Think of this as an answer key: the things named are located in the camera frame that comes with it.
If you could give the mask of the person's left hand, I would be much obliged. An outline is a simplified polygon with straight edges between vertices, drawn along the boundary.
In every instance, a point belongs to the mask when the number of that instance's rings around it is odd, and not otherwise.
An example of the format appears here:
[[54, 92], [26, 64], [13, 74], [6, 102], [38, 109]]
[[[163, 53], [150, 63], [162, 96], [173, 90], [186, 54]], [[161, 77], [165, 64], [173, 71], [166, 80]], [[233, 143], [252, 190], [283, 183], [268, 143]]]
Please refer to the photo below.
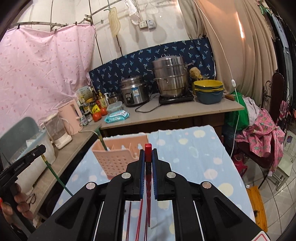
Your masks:
[[[17, 193], [14, 196], [14, 200], [18, 204], [18, 206], [17, 206], [18, 212], [20, 212], [28, 220], [33, 221], [33, 218], [34, 218], [33, 214], [30, 211], [29, 204], [26, 202], [27, 195], [25, 193], [22, 193], [21, 187], [17, 183], [15, 184], [15, 187], [16, 187]], [[14, 211], [13, 211], [13, 209], [11, 208], [11, 206], [9, 204], [6, 204], [6, 203], [2, 202], [1, 203], [1, 210], [3, 212], [3, 215], [4, 215], [5, 219], [6, 219], [6, 221], [9, 224], [12, 224], [12, 223], [16, 224], [13, 221]]]

